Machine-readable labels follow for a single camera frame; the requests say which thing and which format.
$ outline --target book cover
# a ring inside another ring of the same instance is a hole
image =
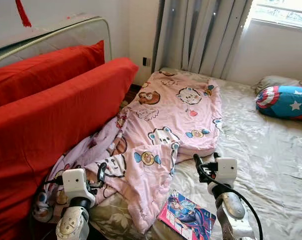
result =
[[[209,240],[216,216],[173,190],[158,219],[187,240]]]

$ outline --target red tassel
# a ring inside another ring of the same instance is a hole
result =
[[[31,23],[30,23],[30,21],[29,21],[27,15],[26,15],[26,13],[25,13],[25,11],[24,11],[24,9],[23,9],[21,0],[15,0],[15,3],[16,3],[17,10],[18,10],[18,12],[19,12],[19,14],[20,14],[20,18],[21,18],[21,20],[22,20],[23,26],[25,26],[25,27],[26,27],[26,26],[27,26],[27,27],[31,27],[32,25],[31,25]]]

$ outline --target beige bed sheet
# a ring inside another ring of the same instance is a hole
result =
[[[176,69],[164,70],[180,72],[200,82],[209,78]],[[258,213],[265,240],[302,240],[302,122],[264,116],[255,108],[250,86],[216,81],[223,101],[223,127],[217,152],[238,160],[235,189]],[[199,183],[193,160],[175,166],[171,189],[216,213],[214,197],[208,194],[205,183]],[[249,219],[258,236],[251,212]],[[90,222],[109,240],[182,239],[158,220],[145,235],[137,233],[127,203],[119,193],[92,208]],[[222,239],[218,221],[210,239]]]

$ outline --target window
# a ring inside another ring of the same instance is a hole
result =
[[[252,19],[302,28],[302,0],[256,0]]]

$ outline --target captain america pillow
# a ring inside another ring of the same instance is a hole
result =
[[[258,95],[256,108],[272,117],[302,120],[302,87],[267,87]]]

